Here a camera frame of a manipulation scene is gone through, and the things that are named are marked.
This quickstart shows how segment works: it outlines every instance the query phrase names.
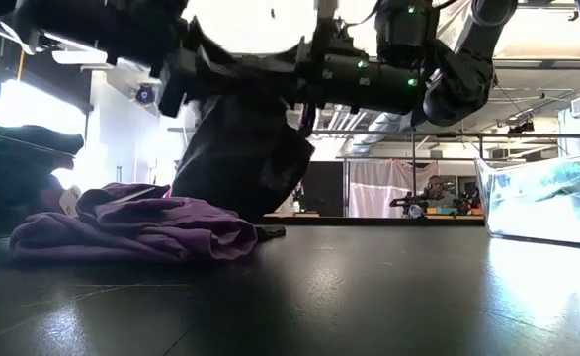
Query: clear plastic bin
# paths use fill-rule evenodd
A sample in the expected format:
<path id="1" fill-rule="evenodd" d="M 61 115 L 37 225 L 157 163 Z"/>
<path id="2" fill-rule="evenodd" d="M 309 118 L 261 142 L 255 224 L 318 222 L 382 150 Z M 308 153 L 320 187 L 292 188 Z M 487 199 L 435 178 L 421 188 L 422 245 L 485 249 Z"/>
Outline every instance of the clear plastic bin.
<path id="1" fill-rule="evenodd" d="M 491 235 L 580 242 L 580 156 L 476 171 Z"/>

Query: person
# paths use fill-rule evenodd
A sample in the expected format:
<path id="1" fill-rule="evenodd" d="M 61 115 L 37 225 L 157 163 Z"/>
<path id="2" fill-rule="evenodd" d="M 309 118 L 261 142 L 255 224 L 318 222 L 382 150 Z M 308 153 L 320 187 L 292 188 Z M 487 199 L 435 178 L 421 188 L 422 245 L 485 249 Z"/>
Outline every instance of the person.
<path id="1" fill-rule="evenodd" d="M 455 206 L 456 197 L 446 190 L 444 179 L 440 176 L 430 177 L 424 195 L 427 196 L 429 208 L 453 208 Z"/>

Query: white curtain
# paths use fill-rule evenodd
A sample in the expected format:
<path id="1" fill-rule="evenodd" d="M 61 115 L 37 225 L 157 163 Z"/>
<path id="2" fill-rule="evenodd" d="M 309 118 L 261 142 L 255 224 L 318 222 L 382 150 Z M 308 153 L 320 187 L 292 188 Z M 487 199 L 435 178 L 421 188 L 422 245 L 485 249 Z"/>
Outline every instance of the white curtain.
<path id="1" fill-rule="evenodd" d="M 401 208 L 390 202 L 413 190 L 413 166 L 398 160 L 350 163 L 349 217 L 401 218 Z M 417 193 L 428 179 L 439 175 L 437 163 L 417 169 Z"/>

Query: black panel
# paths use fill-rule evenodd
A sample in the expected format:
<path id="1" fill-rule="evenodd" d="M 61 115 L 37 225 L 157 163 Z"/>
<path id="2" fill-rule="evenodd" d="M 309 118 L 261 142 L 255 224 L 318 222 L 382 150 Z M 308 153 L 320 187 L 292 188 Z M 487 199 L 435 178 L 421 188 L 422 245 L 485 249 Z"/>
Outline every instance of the black panel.
<path id="1" fill-rule="evenodd" d="M 0 82 L 17 78 L 22 49 L 0 37 Z M 50 52 L 27 56 L 22 81 L 56 98 L 78 107 L 84 113 L 91 110 L 91 71 L 81 72 L 79 65 L 61 65 Z"/>
<path id="2" fill-rule="evenodd" d="M 302 178 L 302 206 L 322 217 L 341 217 L 344 212 L 342 162 L 311 162 Z"/>

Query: black tabletop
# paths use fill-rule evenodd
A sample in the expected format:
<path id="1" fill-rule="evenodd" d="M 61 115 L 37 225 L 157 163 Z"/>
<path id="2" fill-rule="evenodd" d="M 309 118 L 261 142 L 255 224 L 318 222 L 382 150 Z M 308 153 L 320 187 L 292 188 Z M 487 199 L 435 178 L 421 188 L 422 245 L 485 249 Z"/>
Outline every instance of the black tabletop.
<path id="1" fill-rule="evenodd" d="M 1 355 L 580 356 L 580 249 L 481 227 L 289 227 L 226 266 L 24 265 Z"/>

